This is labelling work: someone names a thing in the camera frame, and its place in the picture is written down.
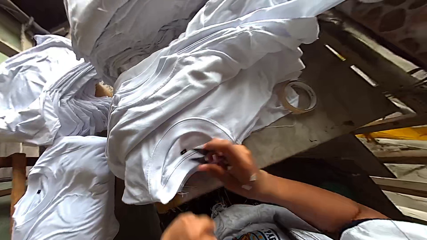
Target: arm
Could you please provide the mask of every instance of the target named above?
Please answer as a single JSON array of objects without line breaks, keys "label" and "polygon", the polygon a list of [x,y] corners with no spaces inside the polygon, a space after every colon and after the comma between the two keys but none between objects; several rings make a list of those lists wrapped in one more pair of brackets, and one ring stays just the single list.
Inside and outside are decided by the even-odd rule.
[{"label": "arm", "polygon": [[[252,154],[243,145],[213,139],[205,144],[205,149],[225,156],[232,168],[227,171],[216,164],[204,164],[199,166],[199,170],[217,177],[227,189],[237,194],[283,206],[323,231],[339,231],[353,220],[387,219],[383,214],[339,194],[258,170]],[[251,176],[256,176],[256,180],[250,181]]]}]

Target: wrinkled fabric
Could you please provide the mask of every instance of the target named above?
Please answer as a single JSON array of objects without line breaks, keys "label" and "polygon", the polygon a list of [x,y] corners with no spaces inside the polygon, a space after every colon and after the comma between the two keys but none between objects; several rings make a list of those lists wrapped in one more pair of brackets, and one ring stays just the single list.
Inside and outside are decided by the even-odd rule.
[{"label": "wrinkled fabric", "polygon": [[34,36],[36,46],[0,64],[0,141],[51,143],[53,136],[40,115],[39,95],[77,61],[69,39]]},{"label": "wrinkled fabric", "polygon": [[195,171],[192,149],[211,138],[241,143],[260,112],[289,113],[276,84],[304,68],[301,43],[316,40],[316,14],[341,0],[211,0],[186,32],[119,76],[107,159],[125,180],[127,204],[167,203]]},{"label": "wrinkled fabric", "polygon": [[49,145],[105,130],[111,98],[94,96],[94,67],[77,61],[64,37],[35,39],[37,46],[0,64],[0,141]]},{"label": "wrinkled fabric", "polygon": [[206,0],[65,0],[78,57],[106,84],[167,47]]},{"label": "wrinkled fabric", "polygon": [[15,205],[12,239],[110,240],[114,175],[105,159],[106,138],[58,138],[37,160],[28,188]]},{"label": "wrinkled fabric", "polygon": [[43,90],[41,114],[52,133],[87,136],[106,129],[111,98],[95,97],[96,74],[81,63]]}]

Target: yellow fabric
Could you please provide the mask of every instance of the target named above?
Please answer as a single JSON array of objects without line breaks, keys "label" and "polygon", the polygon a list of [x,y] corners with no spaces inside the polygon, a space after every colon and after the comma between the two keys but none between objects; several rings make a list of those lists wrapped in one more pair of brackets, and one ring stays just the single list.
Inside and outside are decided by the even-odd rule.
[{"label": "yellow fabric", "polygon": [[[360,138],[366,137],[366,135],[364,134],[359,134],[356,136]],[[371,132],[369,133],[369,137],[398,140],[427,140],[427,127],[410,127],[380,132]]]}]

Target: person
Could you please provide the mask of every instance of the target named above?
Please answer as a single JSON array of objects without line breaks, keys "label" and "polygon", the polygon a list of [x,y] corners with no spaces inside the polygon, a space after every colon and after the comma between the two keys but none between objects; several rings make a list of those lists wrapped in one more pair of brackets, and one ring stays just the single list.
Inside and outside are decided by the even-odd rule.
[{"label": "person", "polygon": [[427,239],[425,225],[394,221],[337,193],[259,170],[243,145],[213,139],[204,149],[225,158],[228,166],[203,164],[200,171],[228,190],[275,205],[233,205],[213,220],[183,213],[162,240],[330,240],[320,231],[338,233],[342,240]]}]

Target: scissors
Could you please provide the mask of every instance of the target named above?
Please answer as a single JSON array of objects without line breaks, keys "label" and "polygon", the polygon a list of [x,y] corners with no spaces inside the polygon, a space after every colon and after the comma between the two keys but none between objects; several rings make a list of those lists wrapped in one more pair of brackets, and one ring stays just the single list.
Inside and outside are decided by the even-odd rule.
[{"label": "scissors", "polygon": [[214,153],[214,151],[206,150],[206,149],[203,149],[202,147],[203,147],[203,145],[202,146],[197,146],[193,150],[196,151],[196,152],[198,152],[198,153],[200,153],[200,154],[202,154],[203,157],[200,157],[200,158],[191,158],[190,159],[191,161],[196,161],[196,162],[201,163],[201,164],[209,163],[208,162],[208,160],[209,160],[208,155],[210,153]]}]

